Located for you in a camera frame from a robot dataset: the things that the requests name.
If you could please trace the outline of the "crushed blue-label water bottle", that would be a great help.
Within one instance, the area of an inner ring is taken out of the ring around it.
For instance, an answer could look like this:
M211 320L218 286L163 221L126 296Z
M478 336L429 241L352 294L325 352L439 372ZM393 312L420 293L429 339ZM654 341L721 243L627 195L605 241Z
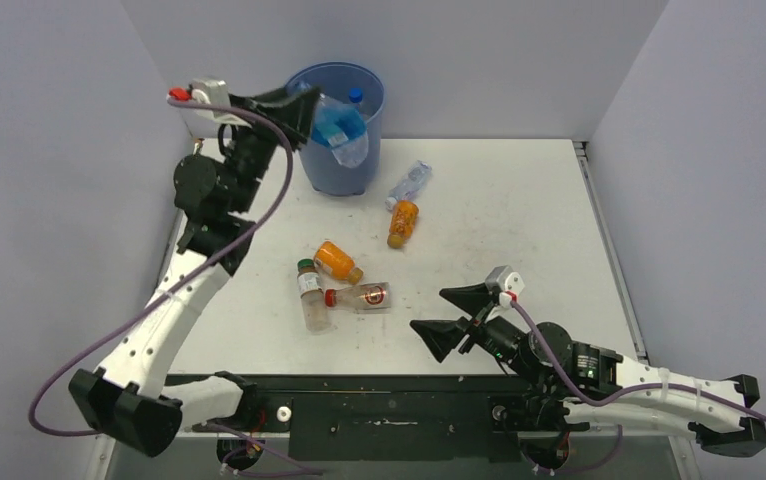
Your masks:
M354 169L367 158L369 138L367 121L348 99L351 88L346 91L347 103L321 93L312 137L329 149L340 166Z

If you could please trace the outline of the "Pepsi bottle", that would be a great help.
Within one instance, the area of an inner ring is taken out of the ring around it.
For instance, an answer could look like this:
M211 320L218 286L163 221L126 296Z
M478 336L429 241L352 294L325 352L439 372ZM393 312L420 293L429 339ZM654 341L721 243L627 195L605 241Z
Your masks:
M351 88L348 92L348 99L365 121L371 118L373 115L372 105L368 102L361 88Z

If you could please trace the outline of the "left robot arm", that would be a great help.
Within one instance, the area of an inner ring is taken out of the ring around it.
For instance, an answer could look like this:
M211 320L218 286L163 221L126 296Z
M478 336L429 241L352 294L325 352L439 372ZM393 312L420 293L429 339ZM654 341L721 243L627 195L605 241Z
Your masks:
M209 115L231 139L219 158L192 153L174 173L174 204L184 229L144 310L115 336L116 347L68 389L94 430L155 457L184 428L220 419L249 428L257 403L243 378L218 372L170 386L170 367L206 306L247 255L258 222L245 215L276 151L292 156L311 137L321 91L278 88L253 97L194 82L172 88L170 105Z

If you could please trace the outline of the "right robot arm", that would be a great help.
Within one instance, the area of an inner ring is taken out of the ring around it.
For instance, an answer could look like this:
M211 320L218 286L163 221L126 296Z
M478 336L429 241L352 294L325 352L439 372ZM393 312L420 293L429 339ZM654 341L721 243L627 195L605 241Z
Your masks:
M612 423L661 427L725 457L766 448L766 420L752 408L759 399L752 376L698 379L575 341L557 323L535 322L514 290L472 285L440 295L464 316L413 320L410 327L439 362L479 348L523 380L517 399L497 407L496 421L507 429L568 433Z

